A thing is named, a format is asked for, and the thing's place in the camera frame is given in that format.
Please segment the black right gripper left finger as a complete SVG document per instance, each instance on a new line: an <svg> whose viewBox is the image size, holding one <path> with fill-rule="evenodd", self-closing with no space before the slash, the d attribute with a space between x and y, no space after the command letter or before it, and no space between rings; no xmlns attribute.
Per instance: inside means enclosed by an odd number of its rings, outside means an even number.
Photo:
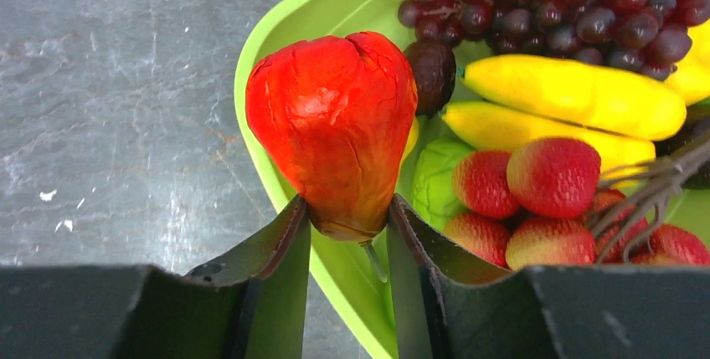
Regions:
<svg viewBox="0 0 710 359"><path fill-rule="evenodd" d="M305 201L179 275L149 264L4 267L4 358L298 358Z"/></svg>

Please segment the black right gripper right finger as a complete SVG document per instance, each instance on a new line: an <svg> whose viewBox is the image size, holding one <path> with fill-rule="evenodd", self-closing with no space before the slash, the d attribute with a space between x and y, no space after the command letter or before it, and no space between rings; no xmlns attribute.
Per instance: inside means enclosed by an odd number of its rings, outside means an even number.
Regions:
<svg viewBox="0 0 710 359"><path fill-rule="evenodd" d="M402 358L706 358L703 267L532 266L470 254L395 196L388 258Z"/></svg>

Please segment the red lychee bunch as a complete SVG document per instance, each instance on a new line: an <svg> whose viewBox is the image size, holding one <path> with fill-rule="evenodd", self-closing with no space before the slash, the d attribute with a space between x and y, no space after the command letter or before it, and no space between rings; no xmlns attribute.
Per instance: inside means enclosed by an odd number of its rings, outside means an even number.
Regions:
<svg viewBox="0 0 710 359"><path fill-rule="evenodd" d="M647 213L685 177L678 160L621 167L602 180L600 154L568 137L515 151L480 150L454 167L451 183L465 211L442 233L495 266L534 264L708 265L709 251L676 225Z"/></svg>

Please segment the red orange wax apple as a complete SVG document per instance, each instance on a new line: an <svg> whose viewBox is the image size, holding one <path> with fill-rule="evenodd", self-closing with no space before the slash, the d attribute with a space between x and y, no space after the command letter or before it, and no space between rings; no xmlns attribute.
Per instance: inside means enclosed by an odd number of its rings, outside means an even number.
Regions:
<svg viewBox="0 0 710 359"><path fill-rule="evenodd" d="M360 244L386 280L372 241L388 221L418 103L404 54L374 31L302 40L261 59L244 97L248 127L316 230Z"/></svg>

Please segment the dark brown fake fruit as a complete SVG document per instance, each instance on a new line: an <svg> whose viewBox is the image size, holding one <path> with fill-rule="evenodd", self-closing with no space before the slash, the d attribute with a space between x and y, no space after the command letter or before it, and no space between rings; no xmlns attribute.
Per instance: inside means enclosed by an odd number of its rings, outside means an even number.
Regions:
<svg viewBox="0 0 710 359"><path fill-rule="evenodd" d="M455 88L456 62L449 44L435 40L411 43L404 56L412 69L418 95L416 115L437 115Z"/></svg>

